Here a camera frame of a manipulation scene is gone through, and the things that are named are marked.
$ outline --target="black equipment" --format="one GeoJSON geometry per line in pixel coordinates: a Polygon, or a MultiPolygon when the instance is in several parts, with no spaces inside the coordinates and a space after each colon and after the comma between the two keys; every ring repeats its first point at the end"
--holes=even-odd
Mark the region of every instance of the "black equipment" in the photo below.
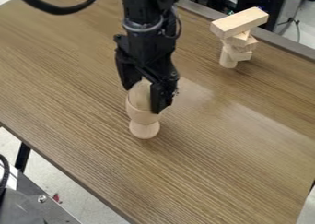
{"type": "Polygon", "coordinates": [[[238,0],[237,11],[259,7],[269,14],[268,22],[262,28],[282,34],[295,19],[301,2],[302,0],[238,0]]]}

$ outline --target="wooden block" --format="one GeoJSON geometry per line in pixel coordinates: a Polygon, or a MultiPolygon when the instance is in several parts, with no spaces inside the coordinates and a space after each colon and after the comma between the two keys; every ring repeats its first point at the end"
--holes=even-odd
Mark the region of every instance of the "wooden block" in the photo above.
{"type": "Polygon", "coordinates": [[[219,63],[225,68],[235,68],[238,64],[237,61],[234,61],[231,59],[225,46],[223,46],[222,48],[222,53],[221,53],[219,63]]]}
{"type": "Polygon", "coordinates": [[[250,35],[251,35],[251,31],[246,30],[246,31],[241,32],[238,35],[226,38],[225,42],[233,46],[244,47],[247,44],[247,40],[250,37],[250,35]]]}
{"type": "Polygon", "coordinates": [[[245,52],[245,53],[240,53],[238,52],[238,50],[227,44],[224,46],[228,55],[230,56],[230,58],[233,60],[233,61],[247,61],[247,60],[250,60],[251,57],[252,57],[252,51],[248,51],[248,52],[245,52]]]}
{"type": "Polygon", "coordinates": [[[235,48],[240,53],[245,53],[245,52],[248,52],[248,51],[256,50],[256,48],[258,46],[258,43],[259,42],[253,36],[250,36],[249,39],[246,42],[246,45],[244,47],[237,47],[237,46],[235,46],[235,48]]]}
{"type": "Polygon", "coordinates": [[[269,15],[258,7],[213,21],[210,30],[220,39],[226,39],[266,23],[269,15]]]}

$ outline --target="wooden table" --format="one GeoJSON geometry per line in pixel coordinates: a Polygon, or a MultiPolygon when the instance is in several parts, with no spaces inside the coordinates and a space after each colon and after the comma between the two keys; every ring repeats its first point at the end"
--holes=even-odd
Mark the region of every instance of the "wooden table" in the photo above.
{"type": "Polygon", "coordinates": [[[0,6],[0,122],[132,222],[295,223],[315,175],[315,64],[261,43],[224,69],[209,20],[181,11],[181,92],[141,141],[113,57],[122,16],[121,0],[69,17],[0,6]]]}

